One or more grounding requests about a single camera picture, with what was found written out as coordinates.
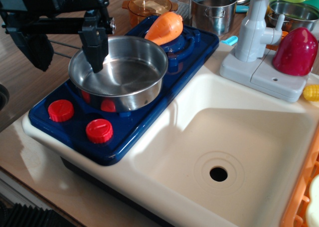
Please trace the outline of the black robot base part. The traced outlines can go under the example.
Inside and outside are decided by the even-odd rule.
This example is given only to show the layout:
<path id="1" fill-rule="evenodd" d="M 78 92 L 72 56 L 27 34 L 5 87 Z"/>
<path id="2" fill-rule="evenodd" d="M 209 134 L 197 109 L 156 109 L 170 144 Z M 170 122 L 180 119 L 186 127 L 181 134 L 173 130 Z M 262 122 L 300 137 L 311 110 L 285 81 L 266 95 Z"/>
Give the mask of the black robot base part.
<path id="1" fill-rule="evenodd" d="M 55 212 L 27 205 L 14 204 L 8 208 L 0 203 L 1 227 L 75 227 L 73 223 Z"/>

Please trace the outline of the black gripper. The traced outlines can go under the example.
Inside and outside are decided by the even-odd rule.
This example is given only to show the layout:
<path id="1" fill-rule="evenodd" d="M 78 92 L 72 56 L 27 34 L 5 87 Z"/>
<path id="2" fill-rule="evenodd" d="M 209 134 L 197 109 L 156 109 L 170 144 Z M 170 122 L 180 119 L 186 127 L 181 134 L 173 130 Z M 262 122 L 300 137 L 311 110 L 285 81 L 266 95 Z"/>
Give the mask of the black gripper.
<path id="1" fill-rule="evenodd" d="M 46 71 L 54 49 L 46 34 L 79 34 L 93 72 L 103 69 L 115 23 L 109 0 L 0 0 L 7 33 L 34 67 Z"/>

